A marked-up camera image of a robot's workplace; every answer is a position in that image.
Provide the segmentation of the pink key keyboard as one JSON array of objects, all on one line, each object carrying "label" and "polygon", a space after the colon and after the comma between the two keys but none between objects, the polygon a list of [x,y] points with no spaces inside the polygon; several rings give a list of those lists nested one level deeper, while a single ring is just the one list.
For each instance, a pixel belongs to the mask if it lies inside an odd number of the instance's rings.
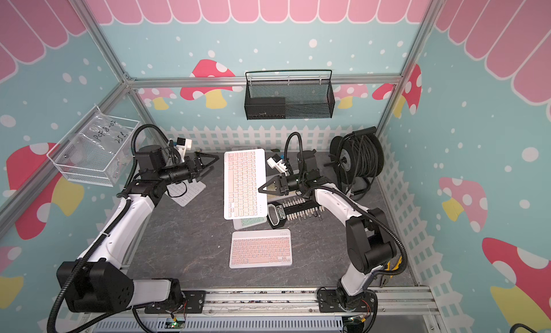
[{"label": "pink key keyboard", "polygon": [[267,195],[258,192],[265,181],[263,149],[225,152],[224,218],[240,220],[267,216]]},{"label": "pink key keyboard", "polygon": [[229,267],[262,268],[291,266],[291,231],[235,231],[232,234]]}]

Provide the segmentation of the white key white keyboard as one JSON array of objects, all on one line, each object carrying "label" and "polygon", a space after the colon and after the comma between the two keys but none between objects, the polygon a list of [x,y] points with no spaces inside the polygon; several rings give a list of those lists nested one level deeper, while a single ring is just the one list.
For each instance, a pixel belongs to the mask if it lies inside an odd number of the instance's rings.
[{"label": "white key white keyboard", "polygon": [[166,194],[176,204],[181,207],[188,205],[193,199],[196,198],[204,189],[206,185],[202,182],[197,182],[195,179],[189,183],[188,181],[181,182],[179,184],[168,185]]}]

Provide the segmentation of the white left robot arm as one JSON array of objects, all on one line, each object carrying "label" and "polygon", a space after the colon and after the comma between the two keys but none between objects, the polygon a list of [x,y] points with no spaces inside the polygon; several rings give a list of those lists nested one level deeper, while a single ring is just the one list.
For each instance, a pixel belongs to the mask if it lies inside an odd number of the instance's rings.
[{"label": "white left robot arm", "polygon": [[123,260],[139,231],[170,185],[192,182],[206,175],[219,160],[216,154],[195,152],[182,156],[182,146],[150,145],[133,151],[129,183],[119,193],[121,203],[92,244],[75,261],[57,270],[60,293],[47,320],[47,331],[56,332],[61,306],[71,312],[96,313],[98,317],[77,327],[81,332],[115,314],[148,307],[174,312],[186,304],[179,280],[133,280],[123,271]]}]

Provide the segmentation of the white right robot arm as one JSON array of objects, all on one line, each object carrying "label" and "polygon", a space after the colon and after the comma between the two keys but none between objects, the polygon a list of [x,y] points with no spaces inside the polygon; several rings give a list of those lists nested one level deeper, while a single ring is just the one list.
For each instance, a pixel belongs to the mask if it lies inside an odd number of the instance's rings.
[{"label": "white right robot arm", "polygon": [[340,307],[357,311],[361,306],[374,311],[375,296],[370,285],[377,278],[402,274],[408,263],[406,247],[388,227],[385,213],[379,208],[367,209],[338,189],[320,172],[315,151],[298,153],[298,170],[287,159],[274,154],[267,165],[278,175],[258,189],[260,193],[283,197],[295,192],[306,203],[331,212],[345,227],[350,266],[334,290],[319,290],[321,308]]}]

